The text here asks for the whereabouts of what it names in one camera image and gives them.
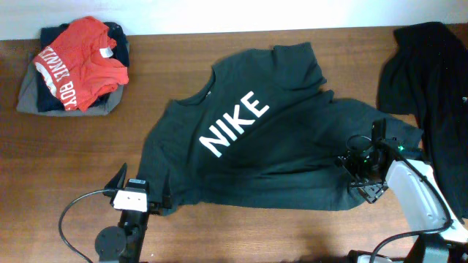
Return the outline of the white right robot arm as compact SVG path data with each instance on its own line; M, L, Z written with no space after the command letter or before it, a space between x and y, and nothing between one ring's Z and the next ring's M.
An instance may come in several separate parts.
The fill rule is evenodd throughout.
M394 260L380 250L395 240L414 237L403 262L466 262L467 229L457 219L434 177L422 150L409 148L396 138L386 137L386 121L373 122L369 144L348 148L337 164L352 178L350 188L370 204L387 190L397 197L410 231L383 240L373 251L351 250L346 262L370 263Z

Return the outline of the dark green Nike t-shirt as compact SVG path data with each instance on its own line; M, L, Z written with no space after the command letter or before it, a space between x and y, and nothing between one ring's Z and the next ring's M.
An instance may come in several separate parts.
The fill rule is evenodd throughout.
M405 145L422 131L355 99L323 91L308 42L250 49L211 68L194 96L174 100L144 142L137 177L164 215L201 202L349 210L363 197L336 159L363 147L373 122Z

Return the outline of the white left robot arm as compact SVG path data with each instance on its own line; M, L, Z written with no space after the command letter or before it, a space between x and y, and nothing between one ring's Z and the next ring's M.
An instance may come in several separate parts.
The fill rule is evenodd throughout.
M151 214L157 214L161 205L151 202L146 180L126 179L127 165L105 185L104 196L121 213L115 226L104 228L94 241L99 261L104 263L138 263Z

